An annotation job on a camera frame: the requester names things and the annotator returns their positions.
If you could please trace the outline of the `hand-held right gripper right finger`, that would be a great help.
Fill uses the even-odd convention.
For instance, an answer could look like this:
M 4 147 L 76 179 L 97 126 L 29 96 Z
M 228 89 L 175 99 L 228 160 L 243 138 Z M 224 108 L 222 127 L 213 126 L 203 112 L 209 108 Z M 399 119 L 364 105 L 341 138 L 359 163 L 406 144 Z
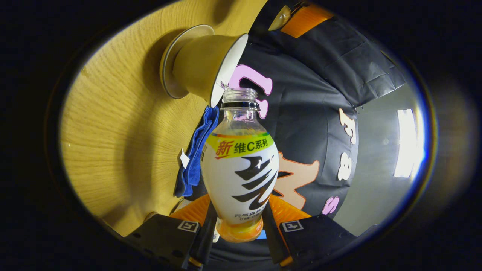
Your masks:
M 310 216 L 277 196 L 270 197 L 262 220 L 272 261 L 281 268 L 317 268 L 356 240 L 329 216 Z

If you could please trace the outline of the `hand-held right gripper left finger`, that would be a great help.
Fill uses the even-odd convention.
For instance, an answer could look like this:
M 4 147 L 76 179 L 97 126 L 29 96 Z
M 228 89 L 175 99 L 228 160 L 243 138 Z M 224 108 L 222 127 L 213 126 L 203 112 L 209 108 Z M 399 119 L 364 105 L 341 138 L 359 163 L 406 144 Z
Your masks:
M 208 194 L 166 215 L 156 215 L 124 238 L 163 271 L 201 271 L 208 262 L 217 213 Z

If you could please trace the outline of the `beige teacup lid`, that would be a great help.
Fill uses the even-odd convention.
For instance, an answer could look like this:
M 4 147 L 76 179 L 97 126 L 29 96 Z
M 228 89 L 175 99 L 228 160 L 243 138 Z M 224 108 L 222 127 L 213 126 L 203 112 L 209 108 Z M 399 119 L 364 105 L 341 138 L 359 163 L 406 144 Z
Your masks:
M 268 28 L 268 31 L 275 31 L 277 29 L 282 28 L 288 23 L 290 19 L 291 19 L 291 9 L 287 5 L 285 5 L 284 7 L 282 7 L 282 9 L 280 9 L 278 14 L 273 19 L 270 27 Z

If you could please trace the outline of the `labelled plastic water bottle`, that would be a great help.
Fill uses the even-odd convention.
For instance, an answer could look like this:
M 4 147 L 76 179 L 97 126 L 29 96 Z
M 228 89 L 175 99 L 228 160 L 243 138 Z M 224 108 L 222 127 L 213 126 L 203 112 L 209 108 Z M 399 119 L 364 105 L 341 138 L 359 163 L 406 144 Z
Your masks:
M 279 172 L 277 146 L 258 120 L 257 96 L 251 88 L 224 91 L 222 120 L 201 154 L 203 181 L 219 219 L 215 227 L 228 242 L 259 237 Z

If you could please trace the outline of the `beige teacup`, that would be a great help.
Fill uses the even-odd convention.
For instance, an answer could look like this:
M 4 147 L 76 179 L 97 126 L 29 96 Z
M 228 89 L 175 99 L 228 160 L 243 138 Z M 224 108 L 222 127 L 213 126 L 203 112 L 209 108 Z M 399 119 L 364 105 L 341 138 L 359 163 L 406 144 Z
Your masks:
M 215 107 L 246 48 L 248 34 L 207 35 L 187 42 L 176 55 L 173 76 L 189 94 Z

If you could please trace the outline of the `blue towel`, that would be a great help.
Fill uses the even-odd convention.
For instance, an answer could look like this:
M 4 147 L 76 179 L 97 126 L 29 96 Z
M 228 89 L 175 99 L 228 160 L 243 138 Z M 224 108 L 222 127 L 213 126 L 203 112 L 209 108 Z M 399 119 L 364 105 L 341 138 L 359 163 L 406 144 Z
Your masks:
M 181 162 L 174 196 L 189 197 L 193 194 L 193 187 L 200 183 L 201 153 L 207 137 L 217 127 L 219 121 L 219 107 L 207 106 L 204 110 L 198 126 L 194 130 L 186 151 L 181 149 L 179 159 Z

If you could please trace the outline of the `black backdrop cloth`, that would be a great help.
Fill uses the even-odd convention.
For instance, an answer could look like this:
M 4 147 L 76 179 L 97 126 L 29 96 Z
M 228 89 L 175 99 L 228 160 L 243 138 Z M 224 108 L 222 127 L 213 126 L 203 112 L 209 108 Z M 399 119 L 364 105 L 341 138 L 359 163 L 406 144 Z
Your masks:
M 389 55 L 345 19 L 334 16 L 299 38 L 268 31 L 280 9 L 293 15 L 317 0 L 267 0 L 231 78 L 231 88 L 258 96 L 258 120 L 272 136 L 279 172 L 271 196 L 310 216 L 334 219 L 354 179 L 358 110 L 405 84 Z M 213 245 L 206 271 L 279 271 L 264 226 L 259 237 Z

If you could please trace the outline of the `beige saucer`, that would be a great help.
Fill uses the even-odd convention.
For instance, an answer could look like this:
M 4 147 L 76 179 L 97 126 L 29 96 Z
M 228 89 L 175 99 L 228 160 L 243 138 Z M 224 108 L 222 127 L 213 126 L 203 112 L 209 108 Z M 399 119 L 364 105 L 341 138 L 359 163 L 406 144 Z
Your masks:
M 207 24 L 200 24 L 179 33 L 167 46 L 162 54 L 160 62 L 160 81 L 164 91 L 173 99 L 182 99 L 189 94 L 186 87 L 182 86 L 174 77 L 173 68 L 175 59 L 180 50 L 189 41 L 203 37 L 214 35 L 214 29 Z

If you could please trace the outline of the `ceiling light panel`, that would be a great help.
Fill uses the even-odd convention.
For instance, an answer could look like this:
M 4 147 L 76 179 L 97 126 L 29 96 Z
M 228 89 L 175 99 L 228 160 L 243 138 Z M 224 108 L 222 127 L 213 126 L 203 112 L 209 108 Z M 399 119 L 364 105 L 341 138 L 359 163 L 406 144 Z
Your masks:
M 394 177 L 414 179 L 425 158 L 425 122 L 418 109 L 397 111 L 399 151 Z

